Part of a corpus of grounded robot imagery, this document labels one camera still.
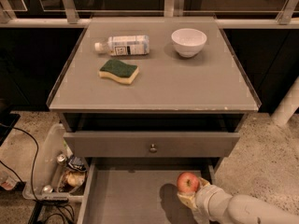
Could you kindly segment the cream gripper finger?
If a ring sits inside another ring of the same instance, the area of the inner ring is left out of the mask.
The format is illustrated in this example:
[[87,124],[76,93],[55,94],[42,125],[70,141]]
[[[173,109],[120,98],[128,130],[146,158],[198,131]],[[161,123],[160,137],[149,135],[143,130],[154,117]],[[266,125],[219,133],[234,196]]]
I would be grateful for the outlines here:
[[205,180],[203,177],[199,177],[198,180],[199,180],[199,188],[198,188],[199,190],[210,185],[210,183],[207,180]]
[[189,207],[192,210],[197,209],[197,205],[195,203],[195,193],[190,192],[190,193],[182,193],[178,192],[177,193],[178,199],[187,207]]

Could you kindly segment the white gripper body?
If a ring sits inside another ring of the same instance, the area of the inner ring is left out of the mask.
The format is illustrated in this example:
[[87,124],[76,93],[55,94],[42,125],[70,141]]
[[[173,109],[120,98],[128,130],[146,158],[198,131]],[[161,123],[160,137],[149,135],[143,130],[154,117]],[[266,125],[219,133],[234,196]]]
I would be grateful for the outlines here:
[[233,196],[223,189],[209,185],[201,188],[195,194],[195,205],[197,209],[193,211],[194,219],[198,224],[233,224],[227,208]]

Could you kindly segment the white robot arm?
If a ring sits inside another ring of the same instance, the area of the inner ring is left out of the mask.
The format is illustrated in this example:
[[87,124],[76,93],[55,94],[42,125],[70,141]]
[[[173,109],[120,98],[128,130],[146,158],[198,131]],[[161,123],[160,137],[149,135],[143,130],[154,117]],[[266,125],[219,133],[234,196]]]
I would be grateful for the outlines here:
[[298,93],[299,79],[273,115],[247,117],[214,185],[179,176],[178,199],[198,224],[299,224]]

